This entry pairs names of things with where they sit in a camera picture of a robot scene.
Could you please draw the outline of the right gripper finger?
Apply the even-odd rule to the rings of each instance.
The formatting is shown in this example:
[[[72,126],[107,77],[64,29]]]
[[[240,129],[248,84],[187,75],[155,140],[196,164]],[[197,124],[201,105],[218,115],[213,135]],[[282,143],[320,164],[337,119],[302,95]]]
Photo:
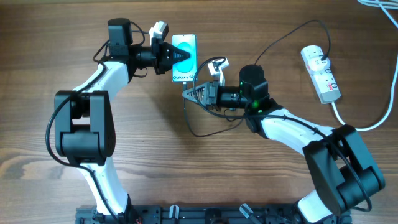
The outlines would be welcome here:
[[[187,90],[187,93],[203,93],[206,90],[206,83],[203,83],[201,85],[195,85],[191,87],[190,89]]]
[[[183,92],[182,96],[185,100],[191,101],[197,105],[206,105],[205,97],[202,93],[197,93],[195,95],[194,92]]]

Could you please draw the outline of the turquoise screen smartphone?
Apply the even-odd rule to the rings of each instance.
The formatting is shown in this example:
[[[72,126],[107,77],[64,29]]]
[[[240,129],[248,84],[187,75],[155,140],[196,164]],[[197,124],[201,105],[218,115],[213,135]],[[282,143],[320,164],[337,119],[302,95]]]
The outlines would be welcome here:
[[[188,59],[172,66],[172,81],[192,82],[197,72],[197,37],[195,34],[177,34],[172,36],[172,45],[190,54]]]

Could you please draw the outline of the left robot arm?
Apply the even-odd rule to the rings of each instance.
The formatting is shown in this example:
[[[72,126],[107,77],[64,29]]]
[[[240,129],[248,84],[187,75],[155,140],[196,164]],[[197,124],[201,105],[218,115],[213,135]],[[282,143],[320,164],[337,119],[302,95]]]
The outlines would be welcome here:
[[[143,41],[135,44],[133,21],[116,18],[108,21],[109,39],[104,47],[109,54],[97,61],[97,71],[74,90],[55,95],[55,110],[48,128],[55,130],[54,159],[66,157],[65,166],[76,167],[86,178],[96,200],[96,211],[122,220],[132,212],[128,193],[123,189],[112,155],[116,132],[111,100],[136,78],[137,70],[153,68],[158,75],[172,71],[173,82],[193,80],[197,70],[197,37],[177,34],[166,42],[169,27],[156,22]]]

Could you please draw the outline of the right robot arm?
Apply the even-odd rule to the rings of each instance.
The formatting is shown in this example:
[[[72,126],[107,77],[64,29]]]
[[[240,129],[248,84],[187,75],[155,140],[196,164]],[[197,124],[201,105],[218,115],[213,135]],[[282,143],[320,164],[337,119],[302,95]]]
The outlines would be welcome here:
[[[243,109],[240,119],[260,136],[280,142],[307,163],[315,189],[296,204],[302,223],[340,218],[350,210],[372,209],[370,197],[386,186],[385,178],[357,130],[319,126],[294,116],[270,97],[262,67],[246,65],[238,86],[221,86],[219,80],[194,85],[182,96],[208,113],[215,108]]]

